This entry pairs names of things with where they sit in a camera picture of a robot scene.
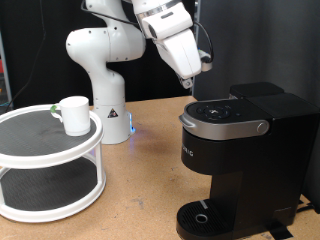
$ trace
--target wooden table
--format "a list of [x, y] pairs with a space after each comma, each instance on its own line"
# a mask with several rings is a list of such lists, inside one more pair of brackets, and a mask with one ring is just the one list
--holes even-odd
[[[179, 240], [176, 214], [184, 204], [209, 197], [210, 176], [186, 168], [181, 160], [178, 116], [192, 97], [127, 103], [137, 132], [126, 142], [103, 146], [107, 184], [89, 208], [42, 224], [0, 217], [0, 240], [116, 239]], [[295, 239], [319, 239], [320, 217], [299, 213], [288, 229]], [[269, 233], [250, 237], [273, 239]]]

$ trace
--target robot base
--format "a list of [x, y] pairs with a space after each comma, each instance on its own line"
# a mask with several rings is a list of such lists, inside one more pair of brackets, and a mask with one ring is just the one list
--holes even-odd
[[102, 144], [118, 144], [128, 140], [134, 134], [131, 113], [125, 104], [115, 106], [95, 105], [93, 110], [101, 119], [104, 136]]

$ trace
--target drip tray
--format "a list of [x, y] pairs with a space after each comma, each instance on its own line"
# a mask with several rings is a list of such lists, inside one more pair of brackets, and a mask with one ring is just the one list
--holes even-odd
[[6, 206], [24, 211], [53, 210], [88, 195], [97, 185], [97, 169], [81, 157], [49, 168], [10, 169], [0, 183]]
[[184, 205], [177, 220], [177, 232], [182, 239], [232, 239], [232, 229], [210, 199]]

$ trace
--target dark background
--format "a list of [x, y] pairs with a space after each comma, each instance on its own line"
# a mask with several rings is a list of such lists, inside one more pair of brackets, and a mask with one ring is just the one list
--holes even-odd
[[[47, 37], [37, 61], [32, 82], [14, 102], [15, 108], [50, 104], [62, 98], [87, 96], [92, 103], [91, 81], [85, 70], [67, 54], [65, 42], [76, 29], [105, 27], [105, 22], [80, 10], [82, 0], [42, 0]], [[194, 14], [194, 1], [183, 1]], [[133, 7], [123, 2], [124, 10], [135, 21]], [[12, 95], [28, 81], [43, 30], [40, 0], [0, 0], [0, 27]], [[126, 81], [126, 101], [190, 95], [174, 71], [160, 58], [156, 46], [147, 40], [141, 59], [110, 63]]]
[[[198, 100], [228, 98], [234, 84], [271, 82], [320, 107], [320, 1], [201, 3], [200, 20], [212, 38], [215, 61], [210, 72], [196, 77]], [[199, 46], [208, 50], [203, 36], [200, 32]], [[304, 187], [304, 194], [318, 208], [319, 146], [318, 133]]]

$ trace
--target black coffee maker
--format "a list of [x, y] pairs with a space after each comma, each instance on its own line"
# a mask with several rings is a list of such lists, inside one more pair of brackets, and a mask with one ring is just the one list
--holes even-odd
[[182, 162], [212, 175], [210, 198], [183, 206], [185, 240], [231, 240], [270, 231], [285, 239], [294, 221], [319, 109], [268, 83], [231, 88], [229, 100], [185, 107]]

